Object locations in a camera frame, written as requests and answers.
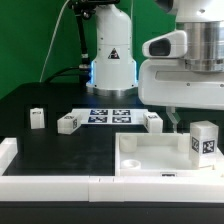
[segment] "green screen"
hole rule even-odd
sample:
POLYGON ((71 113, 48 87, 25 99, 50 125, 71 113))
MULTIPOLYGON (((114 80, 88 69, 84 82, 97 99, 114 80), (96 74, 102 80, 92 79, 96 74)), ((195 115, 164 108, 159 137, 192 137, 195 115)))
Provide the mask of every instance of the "green screen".
MULTIPOLYGON (((65 0, 1 0, 0 98, 23 83, 38 82, 54 27, 65 0)), ((174 29, 174 17, 153 0, 121 0, 117 5, 133 21, 133 56, 138 67, 145 60, 142 44, 174 29)), ((84 21, 91 59, 96 55, 95 18, 84 21)), ((80 63, 75 16, 66 8, 46 67, 44 79, 60 69, 80 63)))

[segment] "black table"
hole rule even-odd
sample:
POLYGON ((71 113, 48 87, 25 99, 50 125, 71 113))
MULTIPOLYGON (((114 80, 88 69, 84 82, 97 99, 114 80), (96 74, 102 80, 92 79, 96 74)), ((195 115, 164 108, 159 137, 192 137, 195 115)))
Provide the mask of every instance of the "black table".
MULTIPOLYGON (((114 175, 116 132, 146 132, 142 125, 82 125, 71 136, 57 133, 57 119, 74 108, 149 109, 172 131, 164 107, 143 105, 138 96, 108 98, 88 94, 78 84, 29 83, 0 101, 0 136, 16 137, 19 152, 4 175, 114 175), (45 110, 46 128, 31 130, 29 111, 45 110)), ((219 125, 223 151, 224 112, 178 109, 179 131, 192 121, 219 125)), ((223 204, 1 202, 0 223, 223 223, 223 204)))

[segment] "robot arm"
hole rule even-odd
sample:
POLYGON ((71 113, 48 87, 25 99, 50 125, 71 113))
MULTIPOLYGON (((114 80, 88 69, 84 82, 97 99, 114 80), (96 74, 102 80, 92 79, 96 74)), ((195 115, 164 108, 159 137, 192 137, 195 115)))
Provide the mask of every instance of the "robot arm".
POLYGON ((176 14, 179 0, 155 0, 156 4, 166 13, 176 14))
POLYGON ((143 45, 144 104, 224 109, 223 0, 155 1, 176 11, 176 29, 143 45))
POLYGON ((120 0, 71 0, 68 6, 76 14, 80 13, 83 19, 88 20, 95 14, 96 6, 118 4, 119 2, 120 0))

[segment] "white cube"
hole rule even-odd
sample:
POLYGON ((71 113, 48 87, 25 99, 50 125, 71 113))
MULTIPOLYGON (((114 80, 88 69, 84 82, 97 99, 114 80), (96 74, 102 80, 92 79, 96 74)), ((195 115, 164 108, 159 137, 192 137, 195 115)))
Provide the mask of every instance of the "white cube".
POLYGON ((72 134, 81 126, 81 115, 68 113, 58 120, 59 134, 72 134))
POLYGON ((163 120, 155 112, 146 112, 143 114, 144 126, 149 133, 162 133, 163 120))
POLYGON ((31 129, 45 128, 44 109, 34 108, 30 110, 31 129))
POLYGON ((215 165, 218 132, 219 127, 209 121, 191 123, 189 158, 196 167, 215 165))

